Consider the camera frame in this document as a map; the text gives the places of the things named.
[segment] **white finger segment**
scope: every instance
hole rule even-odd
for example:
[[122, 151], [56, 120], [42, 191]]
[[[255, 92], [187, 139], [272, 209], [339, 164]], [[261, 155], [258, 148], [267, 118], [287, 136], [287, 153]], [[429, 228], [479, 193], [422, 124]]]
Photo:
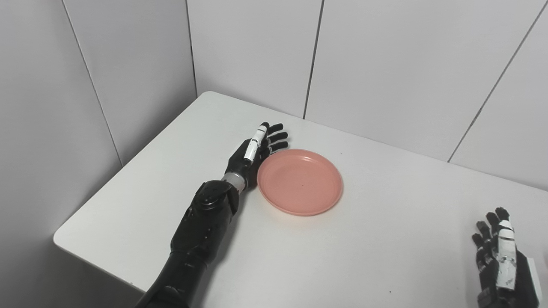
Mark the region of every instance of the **white finger segment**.
[[514, 290], [516, 286], [516, 242], [514, 232], [508, 229], [499, 231], [499, 253], [496, 256], [499, 263], [499, 274], [496, 278], [496, 286]]
[[500, 223], [499, 223], [499, 226], [501, 226], [503, 228], [506, 228], [506, 229], [513, 230], [512, 224], [510, 223], [509, 220], [501, 220]]
[[257, 149], [261, 145], [261, 142], [266, 135], [266, 130], [267, 130], [266, 126], [264, 125], [259, 126], [259, 128], [255, 132], [255, 135], [249, 141], [246, 154], [243, 156], [244, 159], [247, 159], [249, 161], [255, 160], [255, 154], [257, 153]]

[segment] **fingertip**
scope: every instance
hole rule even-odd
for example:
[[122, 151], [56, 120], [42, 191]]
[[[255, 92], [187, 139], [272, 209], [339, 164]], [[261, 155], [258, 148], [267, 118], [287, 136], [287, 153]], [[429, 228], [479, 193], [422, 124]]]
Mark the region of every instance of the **fingertip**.
[[485, 232], [486, 230], [489, 231], [489, 226], [486, 224], [485, 221], [483, 220], [480, 220], [476, 223], [476, 227], [478, 228], [478, 230], [480, 230], [482, 233]]
[[474, 241], [474, 244], [476, 244], [476, 246], [479, 248], [483, 245], [483, 238], [481, 237], [481, 235], [477, 234], [477, 233], [474, 233], [472, 235], [472, 240]]
[[270, 134], [275, 133], [277, 131], [280, 131], [282, 129], [283, 129], [283, 124], [282, 123], [274, 124], [268, 129], [268, 134], [270, 135]]
[[485, 215], [485, 217], [487, 218], [487, 221], [489, 222], [489, 224], [491, 224], [491, 226], [499, 225], [499, 217], [495, 213], [489, 212]]
[[510, 220], [510, 215], [508, 214], [508, 211], [505, 208], [503, 207], [496, 208], [495, 212], [497, 216], [500, 218], [500, 220]]

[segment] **robot finger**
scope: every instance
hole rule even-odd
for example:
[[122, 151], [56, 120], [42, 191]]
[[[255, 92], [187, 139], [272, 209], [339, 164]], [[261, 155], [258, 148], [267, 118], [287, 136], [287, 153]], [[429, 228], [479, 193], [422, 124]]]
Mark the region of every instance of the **robot finger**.
[[289, 143], [287, 143], [287, 141], [281, 141], [281, 142], [278, 142], [278, 143], [275, 143], [275, 144], [271, 144], [269, 146], [270, 153], [275, 153], [279, 150], [286, 149], [288, 147], [289, 147]]
[[282, 129], [283, 129], [283, 124], [282, 123], [274, 124], [274, 125], [268, 127], [268, 130], [267, 130], [266, 134], [271, 135], [275, 132], [279, 132]]
[[508, 211], [504, 208], [496, 208], [495, 212], [500, 219], [498, 231], [500, 232], [502, 229], [509, 229], [513, 231]]
[[485, 253], [485, 261], [486, 264], [491, 263], [493, 261], [493, 245], [491, 241], [491, 231], [489, 229], [489, 226], [486, 224], [485, 221], [480, 220], [476, 223], [476, 226], [479, 230], [479, 232], [482, 235], [483, 238], [483, 249]]
[[280, 140], [287, 139], [287, 137], [288, 137], [288, 134], [286, 132], [283, 132], [283, 133], [277, 133], [277, 134], [274, 134], [274, 135], [270, 135], [266, 139], [268, 140], [269, 144], [273, 144], [273, 143], [276, 143]]
[[246, 149], [246, 153], [244, 155], [244, 159], [253, 162], [255, 160], [255, 155], [257, 153], [257, 150], [259, 149], [259, 146], [264, 141], [264, 137], [267, 134], [267, 131], [270, 129], [270, 125], [268, 122], [263, 122], [257, 131], [255, 132], [255, 135], [253, 135], [253, 138], [251, 138], [251, 141], [249, 142], [249, 145]]
[[481, 273], [487, 265], [483, 249], [483, 238], [481, 237], [481, 235], [475, 233], [472, 235], [472, 240], [474, 241], [474, 244], [476, 244], [476, 264], [479, 272]]
[[485, 217], [487, 218], [487, 221], [491, 225], [492, 254], [496, 255], [496, 253], [498, 251], [498, 244], [499, 244], [499, 223], [500, 223], [500, 219], [493, 212], [487, 213], [487, 215], [485, 215]]

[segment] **white wall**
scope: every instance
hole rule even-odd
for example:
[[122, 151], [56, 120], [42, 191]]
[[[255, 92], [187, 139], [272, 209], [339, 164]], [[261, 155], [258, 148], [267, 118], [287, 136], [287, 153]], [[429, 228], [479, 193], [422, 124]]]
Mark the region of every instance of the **white wall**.
[[302, 117], [321, 0], [189, 0], [198, 95]]
[[547, 38], [544, 11], [452, 163], [548, 190]]
[[306, 119], [447, 161], [545, 0], [326, 0]]
[[126, 164], [196, 99], [184, 0], [65, 0]]
[[[2, 306], [92, 307], [77, 299], [94, 283], [87, 267], [52, 235], [120, 161], [62, 1], [1, 2], [0, 41]], [[119, 307], [134, 300], [124, 292]]]

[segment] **white table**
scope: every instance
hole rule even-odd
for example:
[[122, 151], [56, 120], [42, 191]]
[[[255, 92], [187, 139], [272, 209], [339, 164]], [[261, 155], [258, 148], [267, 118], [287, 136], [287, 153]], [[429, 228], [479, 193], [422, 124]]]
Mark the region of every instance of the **white table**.
[[299, 217], [250, 192], [195, 307], [477, 307], [470, 236], [498, 206], [548, 292], [548, 192], [213, 92], [63, 224], [55, 243], [146, 290], [200, 184], [220, 179], [263, 121], [284, 123], [292, 148], [331, 160], [344, 193], [328, 212]]

